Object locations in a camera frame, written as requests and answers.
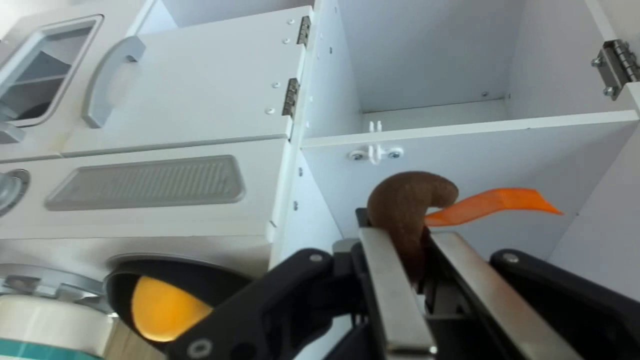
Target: white shelf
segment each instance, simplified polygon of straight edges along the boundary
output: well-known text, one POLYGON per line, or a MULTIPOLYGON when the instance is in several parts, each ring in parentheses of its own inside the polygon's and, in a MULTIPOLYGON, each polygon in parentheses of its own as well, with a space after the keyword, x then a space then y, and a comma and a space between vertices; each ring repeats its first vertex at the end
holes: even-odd
POLYGON ((590 66, 602 42, 616 35, 596 2, 343 2, 348 43, 340 43, 340 34, 321 42, 349 57, 325 59, 331 62, 325 66, 329 71, 321 71, 319 62, 321 77, 340 77, 309 91, 314 101, 328 94, 341 99, 323 104, 323 111, 309 117, 305 136, 314 142, 357 133, 376 117, 390 130, 422 130, 492 117, 631 110, 630 101, 602 95, 602 77, 590 66), (356 114, 343 105, 349 97, 360 99, 356 114))
POLYGON ((65 73, 43 75, 43 77, 29 77, 29 80, 14 81, 11 86, 31 86, 31 83, 41 83, 41 81, 61 81, 64 75, 65 75, 65 73))
POLYGON ((304 153, 345 238, 356 236, 353 209, 365 206, 377 182, 426 169, 454 179, 460 198, 502 185, 538 187, 563 215, 497 214, 456 229, 483 255, 513 245, 547 258, 636 125, 636 111, 602 111, 314 137, 304 153), (377 166, 349 160, 345 153, 361 143, 401 146, 406 155, 377 166))

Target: shelf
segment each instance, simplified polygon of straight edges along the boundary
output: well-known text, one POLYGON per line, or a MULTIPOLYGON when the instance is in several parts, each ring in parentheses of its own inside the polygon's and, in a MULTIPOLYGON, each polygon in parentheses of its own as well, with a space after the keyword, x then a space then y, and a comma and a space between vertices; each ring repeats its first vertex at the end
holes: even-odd
POLYGON ((29 80, 14 81, 11 87, 18 87, 18 86, 34 86, 34 83, 43 83, 43 81, 61 81, 64 77, 65 77, 65 73, 59 73, 59 75, 43 75, 43 77, 29 77, 29 80))
POLYGON ((11 83, 31 83, 31 81, 46 81, 46 80, 54 80, 59 77, 64 80, 64 75, 69 71, 69 64, 59 62, 58 57, 39 52, 31 64, 28 64, 28 68, 19 73, 19 77, 11 83))
POLYGON ((636 111, 602 111, 314 137, 304 153, 343 238, 356 236, 353 209, 365 206, 377 182, 426 169, 454 179, 460 198, 502 185, 538 187, 563 215, 499 214, 456 229, 483 255, 513 245, 545 258, 636 125, 636 111), (403 158, 373 166, 345 155, 363 143, 401 146, 403 158))

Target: white wall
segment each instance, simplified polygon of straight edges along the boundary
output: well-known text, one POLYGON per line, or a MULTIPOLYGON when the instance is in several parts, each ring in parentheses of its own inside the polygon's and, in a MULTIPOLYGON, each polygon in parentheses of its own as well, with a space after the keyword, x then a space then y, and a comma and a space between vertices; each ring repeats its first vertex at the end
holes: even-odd
POLYGON ((177 25, 309 6, 314 0, 164 0, 177 25))
POLYGON ((610 290, 640 300, 640 130, 559 239, 552 261, 610 290))
POLYGON ((21 18, 88 0, 0 0, 0 38, 21 18))
POLYGON ((521 0, 341 0, 363 111, 504 95, 521 0))
POLYGON ((605 16, 610 18, 616 34, 630 42, 631 49, 640 52, 640 2, 636 0, 599 0, 605 16))
POLYGON ((431 107, 407 107, 396 111, 369 111, 363 114, 363 122, 382 122, 383 130, 406 130, 406 127, 428 127, 428 125, 452 125, 452 123, 475 123, 508 119, 505 101, 466 101, 452 105, 431 105, 431 107))

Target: white cabinet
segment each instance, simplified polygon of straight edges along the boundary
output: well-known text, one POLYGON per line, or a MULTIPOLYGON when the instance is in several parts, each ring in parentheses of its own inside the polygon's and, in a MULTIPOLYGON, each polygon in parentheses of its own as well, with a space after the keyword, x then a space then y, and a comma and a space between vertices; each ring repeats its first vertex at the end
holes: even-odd
POLYGON ((165 28, 174 22, 156 0, 86 2, 19 20, 0 57, 0 162, 58 155, 104 53, 165 28))
POLYGON ((117 24, 94 16, 39 29, 35 43, 8 59, 4 160, 292 137, 309 57, 309 6, 157 32, 157 2, 136 4, 117 8, 125 13, 117 24), (134 28, 144 12, 144 29, 157 34, 134 28), (67 59, 35 57, 47 48, 67 59))
POLYGON ((530 185, 563 214, 497 214, 443 229, 461 231, 483 255, 520 247, 640 298, 631 276, 640 255, 634 239, 640 91, 628 83, 611 101, 590 64, 617 29, 640 49, 640 25, 620 12, 624 6, 413 2, 415 13, 406 20, 397 18, 406 10, 376 2, 376 16, 353 20, 361 6, 340 2, 349 43, 340 38, 323 43, 331 53, 323 69, 340 68, 331 69, 340 77, 309 90, 329 115, 311 111, 301 142, 341 236, 356 236, 353 209, 396 171, 447 176, 460 185, 460 198, 530 185), (357 25, 365 22, 388 25, 369 25, 372 34, 363 34, 357 25))
POLYGON ((89 125, 82 111, 69 111, 55 142, 61 155, 0 163, 0 174, 28 171, 18 176, 28 182, 21 200, 1 204, 0 249, 8 258, 0 261, 101 277, 111 255, 160 254, 263 272, 271 244, 283 234, 292 137, 301 133, 293 125, 297 114, 304 117, 295 86, 308 77, 301 29, 309 18, 311 8, 292 8, 120 35, 123 42, 114 42, 89 68, 89 91, 79 97, 106 94, 98 95, 104 122, 89 125), (238 176, 187 168, 209 155, 234 158, 238 176), (153 166, 164 162, 172 162, 172 174, 156 174, 153 166), (223 200, 201 202, 201 190, 220 185, 223 200), (175 190, 186 198, 157 202, 175 190))

